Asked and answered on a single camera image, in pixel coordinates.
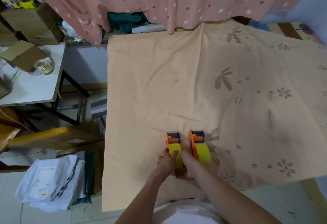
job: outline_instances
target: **white string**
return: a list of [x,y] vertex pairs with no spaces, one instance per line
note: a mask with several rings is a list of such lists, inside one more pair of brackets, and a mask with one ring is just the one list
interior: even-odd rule
[[[14,119],[12,119],[10,116],[7,116],[7,115],[2,111],[1,108],[0,108],[0,111],[2,112],[2,114],[4,114],[6,117],[8,117],[9,119],[11,119],[12,121],[17,122],[17,121],[15,121]],[[17,122],[17,123],[19,123],[20,125],[24,126],[28,131],[32,132],[33,134],[35,133],[35,132],[31,131],[28,127],[26,127],[24,124],[22,124],[22,123],[20,123],[20,122]]]

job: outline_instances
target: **yellow tape roll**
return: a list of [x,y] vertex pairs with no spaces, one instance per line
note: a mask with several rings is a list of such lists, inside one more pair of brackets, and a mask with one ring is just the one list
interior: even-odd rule
[[210,152],[207,144],[205,143],[195,143],[199,153],[199,162],[203,165],[209,165],[211,162]]
[[172,154],[176,149],[179,150],[179,153],[176,158],[175,169],[183,168],[183,161],[182,161],[182,148],[179,143],[169,144],[169,151]]

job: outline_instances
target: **white plastic bag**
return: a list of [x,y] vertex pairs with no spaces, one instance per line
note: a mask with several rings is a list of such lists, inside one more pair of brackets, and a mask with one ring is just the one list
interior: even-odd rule
[[45,200],[31,202],[29,206],[39,208],[41,210],[44,210],[45,212],[58,212],[70,209],[71,204],[81,196],[78,185],[81,182],[82,176],[84,176],[84,164],[84,160],[79,160],[77,162],[71,180],[68,182],[66,189],[63,191],[63,194],[58,199],[54,199],[53,201]]
[[80,35],[77,34],[77,32],[64,20],[63,21],[63,27],[67,30],[68,36],[75,37],[77,39],[83,39]]
[[18,186],[15,196],[21,202],[60,197],[73,175],[76,161],[76,155],[35,160]]

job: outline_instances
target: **table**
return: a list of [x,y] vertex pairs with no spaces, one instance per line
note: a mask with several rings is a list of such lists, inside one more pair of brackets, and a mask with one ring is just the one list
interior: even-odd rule
[[[34,76],[28,72],[12,68],[8,63],[2,61],[0,63],[0,77],[5,82],[12,79],[10,81],[12,85],[11,92],[0,99],[0,106],[33,104],[68,123],[79,125],[79,116],[77,120],[74,120],[57,112],[59,102],[57,91],[61,91],[64,78],[75,86],[86,98],[89,97],[89,94],[63,70],[62,61],[65,47],[65,43],[39,46],[54,61],[54,70],[48,75]],[[46,102],[53,102],[51,108],[42,104]]]

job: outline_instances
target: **bed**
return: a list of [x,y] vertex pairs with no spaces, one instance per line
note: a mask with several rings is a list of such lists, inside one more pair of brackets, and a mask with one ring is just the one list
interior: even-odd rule
[[[103,211],[144,185],[169,131],[203,130],[210,169],[239,190],[327,174],[327,50],[232,20],[194,31],[113,36]],[[158,200],[192,198],[168,177]]]

